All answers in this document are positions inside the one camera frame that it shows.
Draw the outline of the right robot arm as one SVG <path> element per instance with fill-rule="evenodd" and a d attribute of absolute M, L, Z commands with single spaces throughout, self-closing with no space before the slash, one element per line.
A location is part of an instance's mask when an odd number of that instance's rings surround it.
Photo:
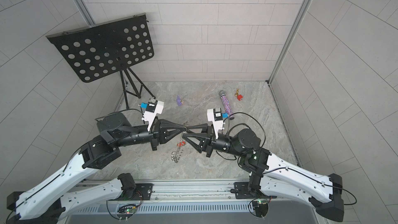
<path fill-rule="evenodd" d="M 306 204 L 320 216 L 335 222 L 344 219 L 342 177 L 308 171 L 260 146 L 261 140 L 250 129 L 236 135 L 215 134 L 212 127 L 195 133 L 187 131 L 182 138 L 199 153 L 210 157 L 214 151 L 237 157 L 238 166 L 248 172 L 248 191 L 254 198 L 280 197 Z"/>

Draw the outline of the metal disc with key rings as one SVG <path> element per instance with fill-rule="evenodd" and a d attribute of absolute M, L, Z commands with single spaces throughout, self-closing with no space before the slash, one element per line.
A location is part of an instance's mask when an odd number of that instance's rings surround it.
<path fill-rule="evenodd" d="M 173 151 L 172 152 L 172 154 L 171 154 L 171 159 L 172 159 L 172 161 L 174 162 L 174 163 L 178 163 L 179 161 L 180 161 L 180 157 L 181 157 L 181 154 L 182 154 L 182 152 L 183 152 L 183 147 L 186 145 L 186 141 L 183 139 L 183 134 L 185 134 L 187 131 L 185 130 L 185 131 L 183 131 L 182 133 L 181 133 L 181 136 L 180 136 L 180 140 L 179 140 L 179 142 L 177 143 L 177 149 L 175 150 L 175 151 Z"/>

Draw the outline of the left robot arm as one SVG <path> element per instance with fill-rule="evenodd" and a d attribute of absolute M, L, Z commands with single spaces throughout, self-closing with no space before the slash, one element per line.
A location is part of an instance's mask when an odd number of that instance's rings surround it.
<path fill-rule="evenodd" d="M 148 124 L 132 126 L 123 113 L 105 116 L 97 123 L 100 135 L 83 144 L 58 171 L 32 189 L 7 197 L 8 224 L 56 224 L 93 203 L 143 198 L 130 173 L 93 188 L 72 192 L 82 180 L 121 156 L 120 147 L 149 143 L 153 150 L 186 127 L 153 117 Z"/>

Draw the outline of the small red key tag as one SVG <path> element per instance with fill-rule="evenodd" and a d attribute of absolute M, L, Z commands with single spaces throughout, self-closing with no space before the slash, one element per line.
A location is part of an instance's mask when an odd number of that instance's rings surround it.
<path fill-rule="evenodd" d="M 178 144 L 177 144 L 177 147 L 182 147 L 182 146 L 185 146 L 186 145 L 186 142 L 185 141 L 182 141 L 182 142 L 179 142 Z"/>

